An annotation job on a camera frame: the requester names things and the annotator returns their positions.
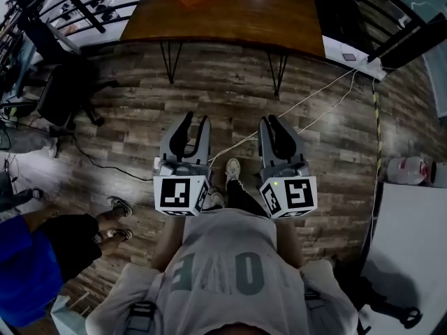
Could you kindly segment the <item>white plastic container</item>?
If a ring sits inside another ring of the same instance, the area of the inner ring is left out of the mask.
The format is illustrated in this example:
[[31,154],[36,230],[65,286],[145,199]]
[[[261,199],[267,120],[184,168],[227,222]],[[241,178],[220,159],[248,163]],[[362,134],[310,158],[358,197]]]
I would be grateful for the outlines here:
[[447,188],[447,162],[432,162],[430,185],[436,188]]

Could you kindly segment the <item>person's black trouser leg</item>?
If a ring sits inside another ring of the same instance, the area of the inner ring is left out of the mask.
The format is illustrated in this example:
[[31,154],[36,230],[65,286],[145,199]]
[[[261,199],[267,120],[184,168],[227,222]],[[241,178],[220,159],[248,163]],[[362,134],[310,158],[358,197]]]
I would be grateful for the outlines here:
[[239,209],[250,214],[268,218],[264,208],[243,188],[239,179],[231,179],[226,184],[228,208]]

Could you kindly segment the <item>person's right forearm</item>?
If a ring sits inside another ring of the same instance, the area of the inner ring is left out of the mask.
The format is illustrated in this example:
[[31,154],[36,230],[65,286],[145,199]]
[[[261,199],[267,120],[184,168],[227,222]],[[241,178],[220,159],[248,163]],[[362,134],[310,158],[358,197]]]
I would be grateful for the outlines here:
[[292,218],[274,221],[277,230],[277,252],[290,266],[299,269],[303,266],[302,243]]

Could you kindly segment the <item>black hairpin table leg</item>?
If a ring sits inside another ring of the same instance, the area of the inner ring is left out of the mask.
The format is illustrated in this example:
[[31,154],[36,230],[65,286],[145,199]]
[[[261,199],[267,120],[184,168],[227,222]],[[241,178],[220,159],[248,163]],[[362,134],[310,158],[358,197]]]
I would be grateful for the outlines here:
[[273,87],[274,87],[274,95],[278,96],[281,88],[281,83],[284,78],[284,73],[286,69],[286,65],[288,62],[288,55],[281,55],[279,57],[279,65],[277,67],[277,72],[274,69],[272,57],[269,52],[267,52],[268,62],[270,67],[270,73],[272,77]]
[[170,84],[174,84],[175,71],[179,61],[179,56],[182,51],[183,42],[179,41],[177,46],[177,52],[174,54],[171,50],[171,42],[160,42],[161,55],[163,57],[163,63],[166,69],[168,80]]

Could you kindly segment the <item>yellow-black striped floor strip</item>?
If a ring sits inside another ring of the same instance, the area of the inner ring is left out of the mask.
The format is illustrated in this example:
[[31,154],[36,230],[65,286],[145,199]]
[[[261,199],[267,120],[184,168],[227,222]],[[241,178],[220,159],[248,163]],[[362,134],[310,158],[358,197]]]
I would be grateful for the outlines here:
[[375,77],[372,80],[372,97],[374,102],[374,115],[376,120],[376,138],[377,138],[377,162],[376,162],[376,180],[379,180],[382,166],[382,140],[381,140],[381,123],[379,100],[375,89]]

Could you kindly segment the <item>black metal railing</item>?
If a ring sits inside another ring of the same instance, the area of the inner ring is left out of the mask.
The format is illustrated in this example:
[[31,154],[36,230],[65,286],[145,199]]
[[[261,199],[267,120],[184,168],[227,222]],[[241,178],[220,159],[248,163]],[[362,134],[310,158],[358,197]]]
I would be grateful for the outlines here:
[[180,0],[15,0],[0,22],[0,53],[30,17],[63,37],[90,29],[104,36],[107,25],[122,24],[114,39],[123,43],[239,43],[342,65],[326,59],[327,36],[367,53],[368,62],[379,58],[389,72],[447,40],[447,17],[436,12],[424,20],[417,7],[402,0],[207,0],[190,7]]

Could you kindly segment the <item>person's pale right shoe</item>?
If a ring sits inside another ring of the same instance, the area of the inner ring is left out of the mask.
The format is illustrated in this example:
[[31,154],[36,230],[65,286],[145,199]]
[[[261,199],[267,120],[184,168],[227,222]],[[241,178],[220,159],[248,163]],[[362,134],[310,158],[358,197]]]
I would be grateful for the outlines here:
[[226,187],[230,182],[240,183],[241,165],[238,159],[230,158],[226,164]]

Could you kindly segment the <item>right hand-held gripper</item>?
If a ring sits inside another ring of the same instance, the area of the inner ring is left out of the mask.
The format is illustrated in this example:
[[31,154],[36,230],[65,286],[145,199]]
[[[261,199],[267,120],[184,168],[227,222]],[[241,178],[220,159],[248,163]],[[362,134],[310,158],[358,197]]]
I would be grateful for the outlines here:
[[[305,163],[302,138],[273,114],[258,127],[259,156],[263,161],[259,189],[269,218],[297,218],[317,209],[316,177]],[[287,162],[275,166],[276,159]]]

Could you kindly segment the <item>person's left forearm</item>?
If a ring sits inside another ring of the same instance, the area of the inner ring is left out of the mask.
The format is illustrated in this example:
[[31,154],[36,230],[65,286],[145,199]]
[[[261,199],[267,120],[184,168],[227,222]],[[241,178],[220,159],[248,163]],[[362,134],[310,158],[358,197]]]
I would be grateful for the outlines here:
[[185,217],[167,217],[152,255],[152,267],[164,272],[182,245]]

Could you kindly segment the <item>person's grey printed shirt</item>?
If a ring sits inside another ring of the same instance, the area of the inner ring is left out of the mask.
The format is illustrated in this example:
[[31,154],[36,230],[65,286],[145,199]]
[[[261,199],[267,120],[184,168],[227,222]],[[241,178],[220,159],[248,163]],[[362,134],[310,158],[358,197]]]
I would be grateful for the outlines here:
[[274,221],[238,209],[188,218],[164,272],[126,265],[87,335],[356,335],[358,312],[328,260],[296,269]]

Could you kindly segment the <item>white power strip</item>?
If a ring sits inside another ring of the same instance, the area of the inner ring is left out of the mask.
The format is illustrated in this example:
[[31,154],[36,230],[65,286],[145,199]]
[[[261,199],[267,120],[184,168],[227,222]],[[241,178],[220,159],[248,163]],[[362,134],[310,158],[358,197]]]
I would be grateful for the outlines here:
[[[327,36],[323,36],[323,46],[326,59],[332,62],[342,64],[348,68],[354,68],[365,75],[372,78],[375,77],[378,81],[382,81],[387,75],[387,72],[382,68],[381,60],[379,58],[375,58],[373,61],[368,62],[368,54],[355,47]],[[357,56],[357,60],[345,61],[342,57],[343,53],[354,54]]]

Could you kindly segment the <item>black office chair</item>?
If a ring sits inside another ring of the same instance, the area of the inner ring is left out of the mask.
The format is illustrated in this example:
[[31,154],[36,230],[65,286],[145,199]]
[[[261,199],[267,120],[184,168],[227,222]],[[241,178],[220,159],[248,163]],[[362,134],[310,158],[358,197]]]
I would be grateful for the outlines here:
[[106,87],[118,86],[116,80],[99,82],[97,69],[88,61],[54,67],[37,104],[39,115],[50,123],[50,137],[73,133],[74,118],[81,110],[93,125],[102,126],[105,120],[96,116],[91,97]]

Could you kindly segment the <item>person's pale left shoe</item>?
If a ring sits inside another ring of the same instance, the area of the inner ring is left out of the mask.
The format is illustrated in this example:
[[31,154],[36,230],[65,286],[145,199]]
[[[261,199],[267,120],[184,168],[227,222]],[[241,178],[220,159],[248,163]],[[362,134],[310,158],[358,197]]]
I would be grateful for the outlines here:
[[210,189],[209,206],[209,210],[223,209],[225,207],[224,197],[216,186]]

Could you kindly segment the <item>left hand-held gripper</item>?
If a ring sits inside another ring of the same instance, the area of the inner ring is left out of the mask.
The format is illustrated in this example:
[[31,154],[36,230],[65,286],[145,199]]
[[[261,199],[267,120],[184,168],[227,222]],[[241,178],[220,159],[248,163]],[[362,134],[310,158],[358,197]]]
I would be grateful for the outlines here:
[[210,190],[208,116],[202,118],[193,150],[182,161],[192,118],[193,112],[187,112],[174,120],[161,138],[160,158],[154,159],[155,209],[168,216],[198,216]]

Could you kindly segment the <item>white board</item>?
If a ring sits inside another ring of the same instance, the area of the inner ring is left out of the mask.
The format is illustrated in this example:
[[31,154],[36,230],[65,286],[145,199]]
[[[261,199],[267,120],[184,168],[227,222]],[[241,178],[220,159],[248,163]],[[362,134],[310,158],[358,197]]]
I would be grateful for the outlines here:
[[389,303],[423,314],[405,329],[364,306],[368,335],[432,335],[447,315],[447,188],[385,183],[361,274]]

